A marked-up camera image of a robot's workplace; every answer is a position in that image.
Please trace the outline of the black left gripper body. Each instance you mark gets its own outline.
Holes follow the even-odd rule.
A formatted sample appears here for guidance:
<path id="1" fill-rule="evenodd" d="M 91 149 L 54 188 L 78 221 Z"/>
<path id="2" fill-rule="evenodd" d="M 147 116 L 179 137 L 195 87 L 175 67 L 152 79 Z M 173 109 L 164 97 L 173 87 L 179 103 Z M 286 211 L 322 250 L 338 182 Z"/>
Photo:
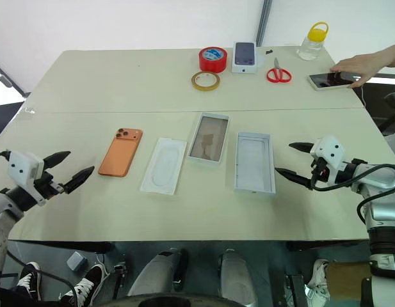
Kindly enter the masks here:
<path id="1" fill-rule="evenodd" d="M 64 192 L 63 186 L 54 182 L 53 176 L 46 171 L 39 179 L 34 180 L 34 187 L 45 200 Z"/>

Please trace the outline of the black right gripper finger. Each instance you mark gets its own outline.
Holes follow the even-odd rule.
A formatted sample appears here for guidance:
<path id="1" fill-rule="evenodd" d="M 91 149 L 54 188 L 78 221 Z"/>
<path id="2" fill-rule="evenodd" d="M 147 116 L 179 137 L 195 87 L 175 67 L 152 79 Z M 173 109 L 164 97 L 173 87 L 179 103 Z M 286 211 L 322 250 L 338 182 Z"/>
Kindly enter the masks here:
<path id="1" fill-rule="evenodd" d="M 311 181 L 309 178 L 300 176 L 296 172 L 294 172 L 290 169 L 275 168 L 275 171 L 277 173 L 279 173 L 280 175 L 282 175 L 284 178 L 288 179 L 289 181 L 294 182 L 299 185 L 302 185 L 309 190 L 312 190 Z"/>
<path id="2" fill-rule="evenodd" d="M 312 150 L 313 144 L 308 142 L 294 142 L 294 143 L 290 143 L 289 147 L 309 154 L 310 151 Z"/>

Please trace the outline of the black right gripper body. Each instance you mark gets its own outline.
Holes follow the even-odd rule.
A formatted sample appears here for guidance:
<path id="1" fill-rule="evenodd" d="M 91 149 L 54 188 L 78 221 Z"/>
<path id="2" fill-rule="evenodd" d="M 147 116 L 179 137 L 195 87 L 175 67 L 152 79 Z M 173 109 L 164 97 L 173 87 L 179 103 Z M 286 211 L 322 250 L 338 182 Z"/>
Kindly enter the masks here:
<path id="1" fill-rule="evenodd" d="M 324 158 L 315 158 L 310 166 L 312 174 L 310 179 L 311 186 L 315 186 L 317 182 L 328 182 L 330 170 L 328 169 L 328 163 Z"/>

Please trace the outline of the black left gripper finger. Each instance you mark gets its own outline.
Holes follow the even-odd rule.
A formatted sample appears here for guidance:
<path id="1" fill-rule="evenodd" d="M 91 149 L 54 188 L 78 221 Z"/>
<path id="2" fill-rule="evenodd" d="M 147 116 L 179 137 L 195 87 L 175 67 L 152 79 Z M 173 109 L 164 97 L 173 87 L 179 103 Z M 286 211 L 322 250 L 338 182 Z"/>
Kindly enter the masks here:
<path id="1" fill-rule="evenodd" d="M 83 185 L 86 180 L 91 176 L 95 167 L 90 166 L 88 168 L 82 169 L 78 173 L 72 176 L 71 180 L 69 180 L 66 184 L 63 184 L 63 192 L 66 194 L 70 194 L 75 191 L 78 187 Z"/>
<path id="2" fill-rule="evenodd" d="M 61 151 L 61 152 L 56 152 L 50 156 L 47 156 L 46 158 L 43 159 L 44 162 L 44 169 L 51 169 L 61 162 L 63 162 L 68 155 L 71 154 L 71 151 Z"/>

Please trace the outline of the person's bare hand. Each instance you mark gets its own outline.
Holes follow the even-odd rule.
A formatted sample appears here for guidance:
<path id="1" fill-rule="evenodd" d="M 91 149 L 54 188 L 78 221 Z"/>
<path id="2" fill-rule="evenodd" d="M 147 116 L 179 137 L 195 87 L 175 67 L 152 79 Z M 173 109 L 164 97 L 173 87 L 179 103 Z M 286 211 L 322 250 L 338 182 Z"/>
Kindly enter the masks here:
<path id="1" fill-rule="evenodd" d="M 361 87 L 384 67 L 382 58 L 377 54 L 363 54 L 343 59 L 330 68 L 331 72 L 347 72 L 359 75 L 359 79 L 349 85 L 350 88 Z"/>

